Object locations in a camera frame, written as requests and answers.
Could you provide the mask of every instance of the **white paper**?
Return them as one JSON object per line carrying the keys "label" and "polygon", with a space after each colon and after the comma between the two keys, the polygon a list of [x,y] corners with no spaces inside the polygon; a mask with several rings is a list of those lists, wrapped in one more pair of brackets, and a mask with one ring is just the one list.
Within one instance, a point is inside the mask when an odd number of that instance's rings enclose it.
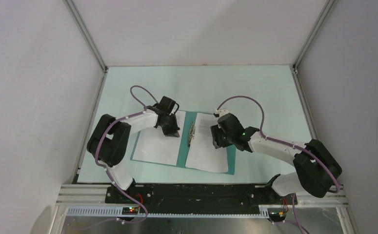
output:
{"label": "white paper", "polygon": [[208,172],[227,172],[226,148],[215,149],[210,126],[218,120],[213,115],[198,113],[195,122],[195,138],[190,143],[186,167]]}
{"label": "white paper", "polygon": [[179,156],[181,135],[186,112],[177,111],[177,125],[180,137],[165,137],[161,127],[147,128],[140,131],[133,160],[176,165]]}

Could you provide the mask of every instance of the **aluminum frame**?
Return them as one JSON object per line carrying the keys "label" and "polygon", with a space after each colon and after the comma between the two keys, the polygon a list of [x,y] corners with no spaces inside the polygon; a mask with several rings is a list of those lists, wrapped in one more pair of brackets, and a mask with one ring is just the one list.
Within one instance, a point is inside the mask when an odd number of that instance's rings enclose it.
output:
{"label": "aluminum frame", "polygon": [[77,10],[77,7],[75,6],[73,0],[63,0],[65,5],[67,6],[68,11],[70,12],[75,24],[78,27],[78,30],[80,31],[81,35],[84,37],[85,43],[87,43],[88,47],[91,50],[91,53],[97,60],[102,72],[107,71],[107,66],[104,63],[104,60],[101,57],[101,54],[99,53],[97,46],[95,45],[90,33],[87,30],[87,27],[85,26],[84,21],[82,20],[82,17],[80,13]]}
{"label": "aluminum frame", "polygon": [[350,207],[337,208],[339,221],[341,223],[344,234],[358,234],[359,230],[354,222],[353,212]]}
{"label": "aluminum frame", "polygon": [[[106,204],[105,195],[110,184],[64,184],[61,186],[57,206],[129,206],[130,204]],[[297,193],[298,208],[349,208],[344,187],[337,194],[327,193],[317,198],[307,192]],[[261,208],[282,208],[282,205],[260,205]]]}
{"label": "aluminum frame", "polygon": [[71,177],[70,177],[71,183],[76,182],[75,180],[76,180],[78,174],[80,173],[82,161],[84,160],[84,156],[85,156],[85,146],[87,144],[87,140],[88,140],[89,136],[91,135],[91,131],[93,129],[93,122],[94,122],[94,119],[96,118],[97,108],[98,108],[98,105],[99,105],[99,100],[101,99],[101,95],[102,95],[102,91],[104,89],[104,84],[105,84],[106,78],[107,78],[107,73],[103,73],[103,75],[101,77],[101,81],[99,83],[97,94],[94,98],[93,109],[91,110],[90,116],[88,117],[88,122],[87,122],[88,129],[87,129],[87,131],[85,131],[84,136],[82,137],[81,148],[80,148],[79,154],[77,155],[77,159],[76,159],[76,163],[74,165],[73,171],[71,173]]}
{"label": "aluminum frame", "polygon": [[64,227],[65,217],[68,207],[65,206],[55,206],[52,216],[51,229],[47,234],[61,234]]}
{"label": "aluminum frame", "polygon": [[322,27],[324,26],[326,20],[330,16],[331,12],[333,11],[335,5],[337,4],[338,0],[328,0],[324,8],[322,9],[321,13],[318,16],[317,21],[314,24],[311,32],[309,33],[308,38],[306,39],[304,46],[302,47],[301,51],[298,54],[297,59],[294,62],[294,68],[299,68],[303,59],[305,58],[308,51],[311,49],[312,44],[314,43],[315,39],[317,38],[319,32],[321,31]]}
{"label": "aluminum frame", "polygon": [[308,100],[306,98],[304,88],[298,76],[298,70],[291,66],[291,73],[294,79],[295,87],[298,92],[298,97],[301,102],[302,110],[304,111],[305,120],[308,125],[309,133],[313,139],[318,139],[317,129],[315,127],[314,118],[312,116],[311,108],[309,107]]}

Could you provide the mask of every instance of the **purple cable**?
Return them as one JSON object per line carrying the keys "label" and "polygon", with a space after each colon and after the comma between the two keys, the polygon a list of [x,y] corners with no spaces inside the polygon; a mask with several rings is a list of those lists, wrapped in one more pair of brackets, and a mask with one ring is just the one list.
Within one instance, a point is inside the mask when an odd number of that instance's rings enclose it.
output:
{"label": "purple cable", "polygon": [[260,122],[260,131],[259,131],[259,134],[267,139],[267,140],[270,140],[270,141],[274,141],[274,142],[277,142],[277,143],[280,143],[280,144],[283,144],[283,145],[287,145],[289,147],[292,147],[292,148],[297,148],[301,151],[304,151],[306,154],[308,154],[309,156],[311,156],[325,171],[326,173],[328,174],[328,176],[332,179],[332,182],[334,183],[335,187],[336,187],[336,190],[335,191],[331,191],[333,193],[338,193],[340,191],[340,188],[339,188],[339,183],[337,181],[337,179],[335,179],[334,175],[331,173],[331,171],[327,168],[327,166],[325,166],[325,164],[318,158],[316,157],[313,153],[311,153],[310,151],[298,146],[298,145],[294,145],[292,143],[289,143],[289,142],[286,142],[286,141],[283,141],[283,140],[279,140],[279,139],[276,139],[276,138],[273,138],[273,137],[267,137],[264,133],[263,133],[263,130],[262,130],[262,127],[263,127],[263,122],[265,120],[265,114],[263,112],[263,108],[262,106],[259,104],[258,101],[256,101],[255,99],[251,98],[251,97],[248,97],[248,96],[242,96],[242,95],[239,95],[239,96],[233,96],[233,97],[230,97],[228,99],[226,99],[225,101],[223,101],[219,107],[218,107],[218,110],[229,100],[231,99],[234,99],[234,98],[246,98],[246,99],[249,99],[251,101],[253,101],[254,103],[256,103],[259,108],[260,108],[260,111],[262,112],[262,121]]}
{"label": "purple cable", "polygon": [[301,230],[301,233],[303,234],[304,228],[302,227],[301,223],[299,222],[297,211],[295,210],[295,197],[296,197],[296,194],[292,194],[292,210],[294,211],[295,220],[297,221],[297,226],[299,227],[299,229]]}
{"label": "purple cable", "polygon": [[[290,223],[290,224],[294,224],[295,226],[299,227],[298,224],[297,224],[296,222],[294,222],[294,221],[289,221],[289,220],[285,220],[285,222],[273,222],[273,223],[274,223],[274,224]],[[303,229],[307,234],[309,234],[309,231],[306,230],[306,228],[302,227],[302,229]]]}
{"label": "purple cable", "polygon": [[142,102],[140,101],[140,99],[138,99],[134,94],[133,94],[133,88],[141,88],[143,90],[145,90],[153,99],[156,103],[158,103],[157,99],[150,93],[150,91],[148,91],[146,88],[144,88],[143,86],[140,86],[140,85],[133,85],[130,87],[130,93],[131,93],[131,96],[134,97],[135,100],[137,100],[141,105],[143,105],[144,109],[147,108],[147,106]]}

